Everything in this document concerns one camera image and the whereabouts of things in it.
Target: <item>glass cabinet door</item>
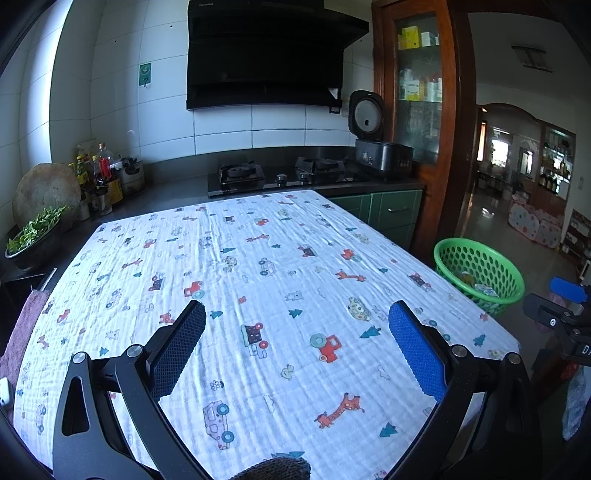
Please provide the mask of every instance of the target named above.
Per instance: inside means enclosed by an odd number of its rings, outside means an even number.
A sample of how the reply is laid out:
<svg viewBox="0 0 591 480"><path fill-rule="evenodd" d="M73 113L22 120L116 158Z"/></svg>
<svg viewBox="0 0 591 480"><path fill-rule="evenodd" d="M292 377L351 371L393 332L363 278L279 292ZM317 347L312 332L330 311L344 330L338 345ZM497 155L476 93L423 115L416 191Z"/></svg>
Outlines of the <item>glass cabinet door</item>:
<svg viewBox="0 0 591 480"><path fill-rule="evenodd" d="M443 101L437 17L419 15L395 23L398 97L394 141L413 147L415 161L435 165Z"/></svg>

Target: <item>blue handle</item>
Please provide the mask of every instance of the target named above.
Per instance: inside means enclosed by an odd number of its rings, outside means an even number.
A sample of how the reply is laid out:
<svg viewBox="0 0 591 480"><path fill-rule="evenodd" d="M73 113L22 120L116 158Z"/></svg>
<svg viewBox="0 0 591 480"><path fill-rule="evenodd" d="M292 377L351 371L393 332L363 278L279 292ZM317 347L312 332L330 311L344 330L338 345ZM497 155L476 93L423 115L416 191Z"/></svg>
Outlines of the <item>blue handle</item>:
<svg viewBox="0 0 591 480"><path fill-rule="evenodd" d="M550 290L561 297L575 303L584 303L588 300L584 287L571 283L563 278L554 277L550 280Z"/></svg>

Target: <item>green cabinet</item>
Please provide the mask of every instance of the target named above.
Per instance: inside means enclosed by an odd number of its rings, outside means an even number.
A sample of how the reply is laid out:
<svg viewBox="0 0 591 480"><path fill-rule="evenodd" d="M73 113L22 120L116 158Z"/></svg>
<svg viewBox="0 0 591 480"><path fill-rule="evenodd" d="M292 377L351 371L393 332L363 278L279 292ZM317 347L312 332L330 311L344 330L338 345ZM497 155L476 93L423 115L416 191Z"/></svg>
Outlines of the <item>green cabinet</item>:
<svg viewBox="0 0 591 480"><path fill-rule="evenodd" d="M330 200L404 249L410 247L422 190L378 192Z"/></svg>

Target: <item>blue gripper pad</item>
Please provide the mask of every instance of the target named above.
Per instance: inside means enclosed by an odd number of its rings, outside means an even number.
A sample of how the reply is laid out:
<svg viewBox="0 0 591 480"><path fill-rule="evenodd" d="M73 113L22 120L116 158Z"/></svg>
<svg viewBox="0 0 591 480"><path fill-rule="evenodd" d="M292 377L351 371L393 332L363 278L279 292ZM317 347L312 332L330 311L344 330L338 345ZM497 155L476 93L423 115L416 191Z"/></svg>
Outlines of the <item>blue gripper pad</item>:
<svg viewBox="0 0 591 480"><path fill-rule="evenodd" d="M439 403L447 390L443 364L420 332L418 325L421 324L418 319L410 310L406 311L401 303L396 302L390 307L390 332L394 335L423 393L435 397Z"/></svg>
<svg viewBox="0 0 591 480"><path fill-rule="evenodd" d="M170 395L173 392L178 378L183 373L183 369L197 345L197 341L205 330L207 320L205 307L198 301L195 303L195 307L190 311L183 311L181 314L181 316L185 314L183 318L179 317L176 320L175 323L178 322L179 325L175 325L177 328L154 365L153 386L150 394L156 402L161 397Z"/></svg>
<svg viewBox="0 0 591 480"><path fill-rule="evenodd" d="M550 280L550 291L575 303L584 303L588 298L584 287L560 277L554 277Z"/></svg>

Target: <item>ceiling light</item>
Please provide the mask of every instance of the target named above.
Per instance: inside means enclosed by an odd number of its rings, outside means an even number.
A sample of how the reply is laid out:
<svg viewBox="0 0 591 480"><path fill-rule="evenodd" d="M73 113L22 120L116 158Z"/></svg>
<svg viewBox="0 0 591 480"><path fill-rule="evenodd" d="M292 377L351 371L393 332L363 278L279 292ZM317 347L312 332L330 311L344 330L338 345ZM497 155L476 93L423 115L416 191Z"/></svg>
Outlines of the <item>ceiling light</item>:
<svg viewBox="0 0 591 480"><path fill-rule="evenodd" d="M523 47L519 45L513 45L511 48L513 48L517 58L524 67L552 73L552 70L546 63L545 50L535 47Z"/></svg>

